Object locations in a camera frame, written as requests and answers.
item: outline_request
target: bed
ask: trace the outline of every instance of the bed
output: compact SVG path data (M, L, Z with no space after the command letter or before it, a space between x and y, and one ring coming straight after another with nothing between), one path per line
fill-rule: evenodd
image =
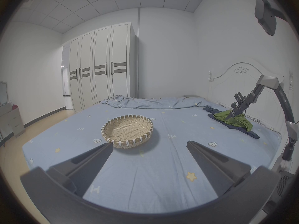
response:
M115 148L83 198L103 207L134 213L165 213L202 205L217 195L186 148L188 140L245 162L252 172L261 165L271 168L280 152L285 133L283 123L279 123L280 105L271 90L264 91L260 99L262 104L271 102L274 117L269 117L265 113L269 108L261 104L247 111L252 131L259 139L228 129L203 110L205 106L227 110L234 94L248 94L261 74L283 81L283 77L268 72L257 62L243 59L230 63L220 75L209 72L207 99L116 96L108 104L85 109L26 143L23 152L28 167L47 170L103 144L101 127L107 120L128 114L143 115L154 124L150 140L131 149ZM236 91L222 96L232 85L237 85Z

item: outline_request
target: green clothing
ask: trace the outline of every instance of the green clothing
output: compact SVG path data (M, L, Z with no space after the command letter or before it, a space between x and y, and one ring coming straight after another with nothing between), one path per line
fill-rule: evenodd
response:
M220 121L227 123L228 125L246 128L247 132L251 131L252 124L248 121L248 119L245 118L244 114L239 114L238 116L225 120L230 111L231 110L226 110L220 113L216 113L214 114L214 117Z

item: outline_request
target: headboard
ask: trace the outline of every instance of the headboard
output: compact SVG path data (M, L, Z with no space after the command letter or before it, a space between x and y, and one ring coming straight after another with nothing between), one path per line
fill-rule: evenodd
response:
M230 105L236 102L234 95L241 92L243 96L247 96L254 89L261 75L277 77L284 88L286 81L284 81L283 75L267 71L260 63L251 58L237 58L229 62L224 70L208 73L209 91L207 99L230 108ZM283 90L292 105L293 74L291 70L289 89ZM280 133L285 124L285 116L278 98L274 91L268 88L264 88L257 102L250 105L246 111L246 116Z

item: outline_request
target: wardrobe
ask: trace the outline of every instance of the wardrobe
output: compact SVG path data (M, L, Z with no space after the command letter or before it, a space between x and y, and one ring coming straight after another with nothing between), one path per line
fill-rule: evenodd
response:
M135 33L130 22L72 39L69 62L75 112L115 95L135 96Z

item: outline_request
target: wicker basket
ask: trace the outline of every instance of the wicker basket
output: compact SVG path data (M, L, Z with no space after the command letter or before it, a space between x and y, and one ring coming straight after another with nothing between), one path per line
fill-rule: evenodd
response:
M153 132L152 121L141 115L125 115L109 120L102 136L116 148L131 148L146 142Z

